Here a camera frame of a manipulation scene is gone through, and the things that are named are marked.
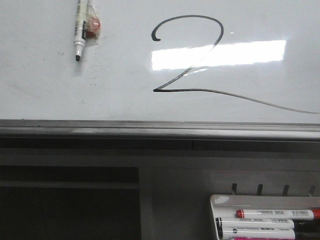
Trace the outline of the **dark open shelf cabinet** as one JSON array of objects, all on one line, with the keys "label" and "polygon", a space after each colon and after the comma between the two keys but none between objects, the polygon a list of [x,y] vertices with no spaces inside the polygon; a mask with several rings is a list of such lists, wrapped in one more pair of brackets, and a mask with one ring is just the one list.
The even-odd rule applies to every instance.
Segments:
[{"label": "dark open shelf cabinet", "polygon": [[2,166],[3,240],[139,240],[135,167]]}]

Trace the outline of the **grey aluminium whiteboard tray rail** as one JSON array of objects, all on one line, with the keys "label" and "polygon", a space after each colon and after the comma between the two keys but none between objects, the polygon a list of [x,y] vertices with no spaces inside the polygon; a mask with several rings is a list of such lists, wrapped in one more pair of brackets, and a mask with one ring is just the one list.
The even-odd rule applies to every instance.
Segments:
[{"label": "grey aluminium whiteboard tray rail", "polygon": [[138,139],[138,140],[266,140],[318,142],[319,124],[185,121],[0,121],[5,138]]}]

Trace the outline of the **white glossy whiteboard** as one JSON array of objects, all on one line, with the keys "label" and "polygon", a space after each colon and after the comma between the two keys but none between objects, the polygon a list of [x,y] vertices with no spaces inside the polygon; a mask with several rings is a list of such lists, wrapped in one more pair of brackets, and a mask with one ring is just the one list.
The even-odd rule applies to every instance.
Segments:
[{"label": "white glossy whiteboard", "polygon": [[94,0],[76,61],[75,0],[0,3],[0,117],[320,121],[317,0]]}]

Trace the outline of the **lower black capped white marker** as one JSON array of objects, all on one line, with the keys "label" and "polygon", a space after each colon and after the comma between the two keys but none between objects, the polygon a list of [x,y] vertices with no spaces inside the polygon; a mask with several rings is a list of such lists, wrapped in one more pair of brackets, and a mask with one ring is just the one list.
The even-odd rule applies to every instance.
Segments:
[{"label": "lower black capped white marker", "polygon": [[291,228],[243,228],[225,227],[218,230],[221,240],[229,239],[285,239],[319,240],[319,232],[298,232]]}]

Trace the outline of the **upper black capped white marker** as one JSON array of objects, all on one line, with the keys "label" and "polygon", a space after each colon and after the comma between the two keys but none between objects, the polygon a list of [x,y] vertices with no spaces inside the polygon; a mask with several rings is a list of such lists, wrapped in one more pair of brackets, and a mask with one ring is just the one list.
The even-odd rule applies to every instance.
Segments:
[{"label": "upper black capped white marker", "polygon": [[218,229],[237,228],[288,228],[302,231],[319,231],[319,220],[292,220],[282,218],[227,218],[216,217]]}]

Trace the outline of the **red capped white marker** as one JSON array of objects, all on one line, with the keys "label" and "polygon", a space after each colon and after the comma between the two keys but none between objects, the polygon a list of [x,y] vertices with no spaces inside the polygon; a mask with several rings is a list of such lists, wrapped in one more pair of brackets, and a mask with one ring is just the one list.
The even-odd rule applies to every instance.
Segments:
[{"label": "red capped white marker", "polygon": [[237,218],[319,220],[320,209],[238,209]]}]

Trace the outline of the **black capped white marker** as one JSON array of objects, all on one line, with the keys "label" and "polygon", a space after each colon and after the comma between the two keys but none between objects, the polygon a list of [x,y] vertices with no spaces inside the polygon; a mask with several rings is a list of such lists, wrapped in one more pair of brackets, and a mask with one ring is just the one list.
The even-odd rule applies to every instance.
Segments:
[{"label": "black capped white marker", "polygon": [[218,230],[221,240],[229,239],[285,239],[319,240],[319,232],[298,232],[291,228],[243,228],[225,227]]},{"label": "black capped white marker", "polygon": [[288,228],[302,231],[319,231],[319,220],[292,220],[282,218],[227,218],[216,217],[218,229],[237,228]]}]

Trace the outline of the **red magnet taped to marker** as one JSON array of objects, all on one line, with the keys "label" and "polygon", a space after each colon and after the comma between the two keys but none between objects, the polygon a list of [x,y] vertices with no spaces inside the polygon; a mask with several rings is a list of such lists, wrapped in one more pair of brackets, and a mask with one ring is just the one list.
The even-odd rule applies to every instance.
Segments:
[{"label": "red magnet taped to marker", "polygon": [[95,6],[89,4],[87,6],[87,22],[85,24],[85,32],[88,38],[98,39],[101,32],[101,20]]}]

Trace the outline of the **white black-tip whiteboard marker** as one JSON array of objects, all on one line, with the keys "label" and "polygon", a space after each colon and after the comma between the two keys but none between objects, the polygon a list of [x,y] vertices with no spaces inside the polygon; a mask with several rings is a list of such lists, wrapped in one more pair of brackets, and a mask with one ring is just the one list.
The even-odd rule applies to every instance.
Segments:
[{"label": "white black-tip whiteboard marker", "polygon": [[77,62],[81,60],[82,53],[86,45],[86,24],[88,21],[88,5],[88,0],[79,0],[77,3],[73,41],[75,48],[75,60]]}]

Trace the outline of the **white plastic marker tray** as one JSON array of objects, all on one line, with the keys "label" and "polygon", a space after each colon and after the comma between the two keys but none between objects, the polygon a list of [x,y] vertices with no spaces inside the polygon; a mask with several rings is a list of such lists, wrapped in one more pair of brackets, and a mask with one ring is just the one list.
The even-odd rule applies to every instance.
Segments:
[{"label": "white plastic marker tray", "polygon": [[[221,195],[213,194],[210,197],[211,222],[213,235],[218,236],[215,218],[237,218],[236,211],[240,209],[253,210],[310,210],[320,209],[319,197],[301,196],[248,196],[248,195]],[[301,233],[316,233],[320,230],[296,230]]]}]

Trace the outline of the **pink marker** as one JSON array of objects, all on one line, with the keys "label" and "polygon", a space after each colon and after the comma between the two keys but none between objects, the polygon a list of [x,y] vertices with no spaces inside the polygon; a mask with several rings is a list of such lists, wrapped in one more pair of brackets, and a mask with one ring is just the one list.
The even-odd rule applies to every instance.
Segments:
[{"label": "pink marker", "polygon": [[283,239],[283,238],[232,238],[230,240],[291,240],[291,239]]}]

